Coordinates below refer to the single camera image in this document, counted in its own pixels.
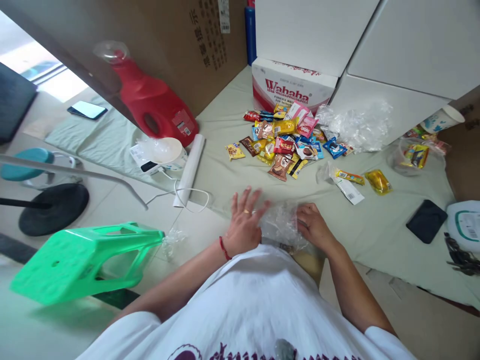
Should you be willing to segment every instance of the white t-shirt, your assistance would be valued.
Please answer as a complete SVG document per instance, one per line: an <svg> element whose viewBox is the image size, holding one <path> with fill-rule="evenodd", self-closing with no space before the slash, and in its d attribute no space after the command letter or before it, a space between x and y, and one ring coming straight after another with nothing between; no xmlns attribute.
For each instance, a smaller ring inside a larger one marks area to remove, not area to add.
<svg viewBox="0 0 480 360"><path fill-rule="evenodd" d="M277 355L279 341L290 359L414 359L392 334L357 330L269 245L235 256L166 322L150 312L127 315L78 359L287 360Z"/></svg>

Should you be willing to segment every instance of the green plastic stool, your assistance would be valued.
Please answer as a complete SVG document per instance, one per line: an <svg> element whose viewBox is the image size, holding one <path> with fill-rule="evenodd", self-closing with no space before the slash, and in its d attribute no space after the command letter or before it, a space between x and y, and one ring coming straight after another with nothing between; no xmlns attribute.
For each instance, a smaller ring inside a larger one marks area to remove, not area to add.
<svg viewBox="0 0 480 360"><path fill-rule="evenodd" d="M98 293L131 288L142 280L141 264L164 233L136 222L61 230L53 234L13 279L10 289L52 305ZM138 250L124 276L97 279L111 257Z"/></svg>

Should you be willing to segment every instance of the smartphone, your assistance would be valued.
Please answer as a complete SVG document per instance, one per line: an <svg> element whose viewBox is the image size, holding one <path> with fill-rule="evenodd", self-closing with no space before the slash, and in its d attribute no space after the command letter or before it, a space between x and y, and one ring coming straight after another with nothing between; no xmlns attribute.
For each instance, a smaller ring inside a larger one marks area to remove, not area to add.
<svg viewBox="0 0 480 360"><path fill-rule="evenodd" d="M445 211L430 200L424 200L406 227L423 243L430 244L446 219Z"/></svg>
<svg viewBox="0 0 480 360"><path fill-rule="evenodd" d="M98 105L93 105L85 101L79 101L70 106L67 111L87 119L97 120L107 112L107 109Z"/></svg>

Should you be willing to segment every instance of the wahaha box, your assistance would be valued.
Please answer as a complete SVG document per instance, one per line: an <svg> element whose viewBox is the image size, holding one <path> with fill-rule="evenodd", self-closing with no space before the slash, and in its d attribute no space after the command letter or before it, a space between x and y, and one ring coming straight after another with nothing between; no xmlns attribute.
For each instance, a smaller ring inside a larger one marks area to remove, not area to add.
<svg viewBox="0 0 480 360"><path fill-rule="evenodd" d="M294 100L313 114L327 104L338 77L257 57L251 65L255 108L272 112L275 104L291 106Z"/></svg>

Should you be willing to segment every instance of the hand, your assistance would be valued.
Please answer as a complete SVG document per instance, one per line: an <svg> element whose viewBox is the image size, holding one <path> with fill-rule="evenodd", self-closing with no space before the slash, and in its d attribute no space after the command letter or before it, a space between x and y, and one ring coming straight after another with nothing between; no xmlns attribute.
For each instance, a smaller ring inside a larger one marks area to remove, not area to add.
<svg viewBox="0 0 480 360"><path fill-rule="evenodd" d="M300 205L296 211L298 231L305 239L327 255L338 244L327 223L314 203Z"/></svg>
<svg viewBox="0 0 480 360"><path fill-rule="evenodd" d="M223 237L223 246L231 258L255 249L262 241L259 222L270 207L270 201L265 201L263 206L252 214L262 190L257 189L252 196L249 196L250 191L252 187L248 186L241 195L240 201L238 201L238 193L233 195L231 201L230 227Z"/></svg>

